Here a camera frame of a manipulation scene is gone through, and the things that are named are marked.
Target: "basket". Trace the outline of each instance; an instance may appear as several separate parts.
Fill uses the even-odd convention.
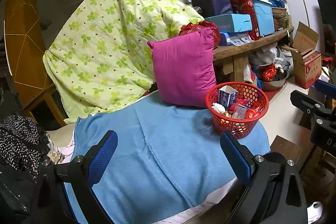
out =
[[[250,100],[248,106],[253,104],[253,107],[260,107],[260,114],[254,118],[239,120],[226,117],[214,111],[211,108],[212,103],[218,102],[218,90],[225,85],[229,85],[238,91],[237,99],[248,98]],[[237,140],[250,134],[257,121],[263,117],[268,110],[268,98],[265,93],[253,85],[241,82],[228,82],[214,86],[206,95],[205,101],[208,109],[211,111],[217,133],[221,134],[223,131],[231,131]]]
[[[286,8],[275,8],[272,7],[273,18],[281,18],[286,16],[287,9]]]

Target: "blue blanket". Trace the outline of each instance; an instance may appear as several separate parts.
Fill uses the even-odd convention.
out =
[[[118,147],[93,190],[115,224],[173,216],[235,177],[207,109],[167,105],[156,92],[117,112],[79,118],[73,157],[84,155],[108,130],[118,134]],[[269,152],[259,122],[239,142],[254,155]],[[78,222],[87,223],[70,184],[66,191]]]

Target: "cardboard box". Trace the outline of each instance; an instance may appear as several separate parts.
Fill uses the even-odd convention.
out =
[[[299,22],[299,27],[297,28],[295,38],[293,41],[293,48],[297,49],[299,52],[304,52],[307,49],[315,49],[317,41],[319,40],[319,34],[308,26]]]
[[[237,99],[238,91],[229,85],[225,85],[219,89],[218,104],[228,109]]]
[[[250,15],[226,14],[204,19],[213,22],[220,32],[246,32],[252,30]]]
[[[318,40],[317,32],[299,22],[291,52],[295,82],[304,89],[308,89],[321,75],[321,54],[315,50]]]
[[[292,51],[292,57],[295,82],[308,89],[321,75],[321,54],[311,48],[301,53]]]

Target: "floor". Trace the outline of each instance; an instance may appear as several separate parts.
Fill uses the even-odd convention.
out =
[[[294,107],[290,101],[293,90],[308,94],[308,90],[299,87],[293,77],[289,78],[287,86],[273,98],[266,115],[260,119],[270,145],[277,135],[301,146],[309,141],[310,131],[299,126],[302,111]]]

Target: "green floral quilt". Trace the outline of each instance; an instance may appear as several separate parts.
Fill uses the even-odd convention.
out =
[[[137,100],[155,78],[147,41],[204,20],[177,0],[84,0],[43,56],[64,109],[75,122]]]

